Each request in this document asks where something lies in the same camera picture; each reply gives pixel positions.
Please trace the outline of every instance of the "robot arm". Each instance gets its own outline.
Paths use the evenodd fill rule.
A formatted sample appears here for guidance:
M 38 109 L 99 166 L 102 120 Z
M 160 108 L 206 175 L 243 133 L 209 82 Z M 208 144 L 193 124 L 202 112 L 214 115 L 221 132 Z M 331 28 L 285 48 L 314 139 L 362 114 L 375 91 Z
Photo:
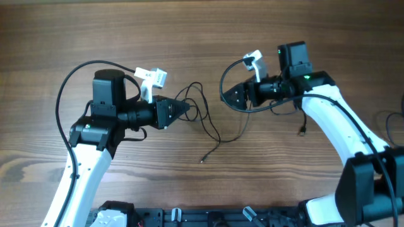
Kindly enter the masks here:
M 314 119 L 336 149 L 344 166 L 336 192 L 301 202 L 299 207 L 307 219 L 301 226 L 328 226 L 335 223 L 354 226 L 391 217 L 393 199 L 392 193 L 384 184 L 385 181 L 389 182 L 385 178 L 391 178 L 396 210 L 398 214 L 402 213 L 404 187 L 401 184 L 404 182 L 399 176 L 404 174 L 401 169 L 404 164 L 404 151 L 400 148 L 389 148 L 385 141 L 369 130 L 344 101 L 335 82 L 326 72 L 312 71 L 304 42 L 281 45 L 278 47 L 278 53 L 281 76 L 266 75 L 263 78 L 260 75 L 259 79 L 257 76 L 252 77 L 225 93 L 220 91 L 220 95 L 229 107 L 241 112 L 248 112 L 248 100 L 254 107 L 267 100 L 293 100 L 296 106 Z M 254 59 L 246 57 L 249 55 L 244 57 L 243 62 L 250 70 Z M 261 56 L 260 60 L 259 63 L 264 64 Z M 233 66 L 234 64 L 225 71 L 222 81 Z M 346 113 L 352 116 L 364 133 L 359 132 L 357 125 Z M 379 153 L 379 157 L 374 154 L 369 141 Z M 382 171 L 379 166 L 380 157 L 384 161 L 382 165 L 386 171 Z M 374 172 L 383 174 L 382 179 L 375 180 Z
M 158 83 L 161 88 L 166 74 L 159 69 L 156 72 L 157 75 L 151 77 L 153 80 L 145 78 L 145 81 Z M 126 139 L 126 129 L 139 131 L 144 125 L 166 129 L 189 110 L 187 103 L 162 96 L 151 96 L 151 87 L 145 89 L 147 94 L 142 95 L 142 101 L 138 101 L 138 97 L 127 100 L 125 78 L 134 81 L 115 69 L 95 73 L 91 116 L 80 117 L 70 130 L 69 143 L 77 159 L 78 176 L 59 226 L 85 225 L 101 178 L 110 166 L 117 146 Z M 42 226 L 55 226 L 68 196 L 72 169 L 71 158 L 68 156 L 61 183 Z M 130 220 L 123 218 L 122 221 L 125 222 L 123 226 L 126 226 L 126 222 Z

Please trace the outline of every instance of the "white plastic bracket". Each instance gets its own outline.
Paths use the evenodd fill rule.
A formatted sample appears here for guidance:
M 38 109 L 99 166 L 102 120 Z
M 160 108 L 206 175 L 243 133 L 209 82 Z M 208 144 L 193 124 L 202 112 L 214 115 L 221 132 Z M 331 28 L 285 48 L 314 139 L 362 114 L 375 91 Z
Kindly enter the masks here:
M 246 54 L 243 59 L 247 57 L 254 57 L 254 60 L 252 60 L 251 64 L 246 64 L 246 62 L 243 62 L 243 64 L 248 71 L 255 70 L 256 81 L 257 83 L 261 82 L 261 79 L 265 78 L 268 73 L 263 55 L 259 50 L 256 50 L 254 52 Z
M 151 71 L 136 68 L 134 76 L 143 79 L 140 86 L 140 97 L 142 100 L 146 100 L 148 103 L 153 101 L 152 88 L 162 89 L 167 77 L 167 73 L 159 68 L 151 69 Z

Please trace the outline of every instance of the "metal clamp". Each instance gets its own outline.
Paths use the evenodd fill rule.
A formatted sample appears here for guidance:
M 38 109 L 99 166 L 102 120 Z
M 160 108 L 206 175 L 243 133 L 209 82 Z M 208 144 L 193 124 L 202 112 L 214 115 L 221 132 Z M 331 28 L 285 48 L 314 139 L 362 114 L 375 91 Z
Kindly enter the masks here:
M 178 207 L 174 208 L 171 211 L 171 221 L 175 223 L 176 226 L 179 226 L 181 222 L 182 211 Z
M 242 213 L 245 217 L 252 221 L 258 227 L 265 227 L 265 225 L 257 218 L 257 214 L 251 209 L 251 207 L 247 206 L 242 210 Z

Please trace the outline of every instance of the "wooden table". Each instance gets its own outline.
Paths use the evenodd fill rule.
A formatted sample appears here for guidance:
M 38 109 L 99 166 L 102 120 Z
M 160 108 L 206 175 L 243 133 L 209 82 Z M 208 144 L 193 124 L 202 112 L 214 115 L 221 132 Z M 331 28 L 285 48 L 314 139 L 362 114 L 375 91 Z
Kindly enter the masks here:
M 315 70 L 325 70 L 357 115 L 380 136 L 385 111 L 398 111 L 404 85 L 404 4 L 398 1 L 220 1 L 55 4 L 0 7 L 0 226 L 39 226 L 66 162 L 54 106 L 62 80 L 78 64 L 103 59 L 169 73 L 163 96 L 193 81 L 204 85 L 214 124 L 225 139 L 246 116 L 218 97 L 223 70 L 259 49 L 278 74 L 277 45 L 305 40 Z M 61 102 L 65 132 L 92 99 L 92 78 L 106 65 L 80 69 Z M 237 66 L 225 89 L 250 77 Z M 135 89 L 128 86 L 128 96 Z M 191 96 L 199 103 L 196 92 Z M 277 111 L 287 111 L 285 106 Z M 200 123 L 147 127 L 141 143 L 122 142 L 98 188 L 106 200 L 135 207 L 254 207 L 296 205 L 332 193 L 341 161 L 302 114 L 251 115 L 246 133 L 212 147 Z M 402 121 L 391 123 L 404 141 Z M 390 226 L 391 221 L 379 222 Z

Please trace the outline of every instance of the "cable plug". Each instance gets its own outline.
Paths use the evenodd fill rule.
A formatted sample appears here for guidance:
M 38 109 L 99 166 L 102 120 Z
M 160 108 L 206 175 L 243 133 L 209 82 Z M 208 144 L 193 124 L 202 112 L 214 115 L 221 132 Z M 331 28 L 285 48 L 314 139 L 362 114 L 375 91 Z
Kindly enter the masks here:
M 299 136 L 304 136 L 305 134 L 306 134 L 306 127 L 305 127 L 305 126 L 302 126 L 302 127 L 300 128 L 300 130 L 299 130 L 298 135 L 299 135 Z

